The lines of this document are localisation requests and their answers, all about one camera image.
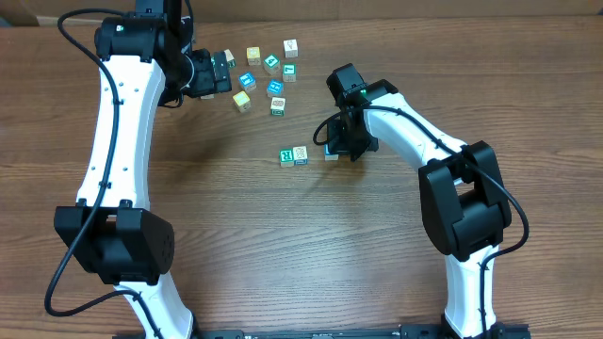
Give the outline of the blue letter P block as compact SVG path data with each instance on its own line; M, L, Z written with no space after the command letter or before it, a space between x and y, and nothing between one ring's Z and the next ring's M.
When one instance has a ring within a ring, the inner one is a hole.
M331 153L329 151L329 146L325 145L324 146L324 157L326 161L337 161L339 158L339 155L336 153Z

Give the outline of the pretzel picture block blue side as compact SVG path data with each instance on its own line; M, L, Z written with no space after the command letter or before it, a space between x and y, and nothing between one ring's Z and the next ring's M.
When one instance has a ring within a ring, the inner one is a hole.
M293 160L295 165L307 165L308 153L306 146L297 146L292 148Z

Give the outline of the green letter R block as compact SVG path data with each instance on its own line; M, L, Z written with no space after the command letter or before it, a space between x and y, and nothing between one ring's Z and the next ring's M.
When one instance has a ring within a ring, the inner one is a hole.
M293 167L295 164L292 149L282 149L279 151L279 161L281 167Z

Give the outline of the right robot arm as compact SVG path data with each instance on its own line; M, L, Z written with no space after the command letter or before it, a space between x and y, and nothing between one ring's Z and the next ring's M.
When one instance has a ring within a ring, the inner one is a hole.
M423 226L444 255L448 299L437 326L401 326L402 338L528 338L526 325L497 321L493 307L496 258L520 249L530 226L505 188L494 150L467 144L418 114L385 79L367 83L352 64L326 85L338 112L322 123L326 153L356 161L384 142L418 175Z

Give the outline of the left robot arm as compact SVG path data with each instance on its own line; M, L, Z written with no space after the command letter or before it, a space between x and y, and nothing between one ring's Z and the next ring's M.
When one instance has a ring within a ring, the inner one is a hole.
M229 65L222 52L194 48L189 2L139 1L104 17L87 51L100 73L90 162L75 203L57 208L54 227L66 258L127 300L143 337L197 338L195 315L171 276L173 228L150 209L148 167L157 109L230 91Z

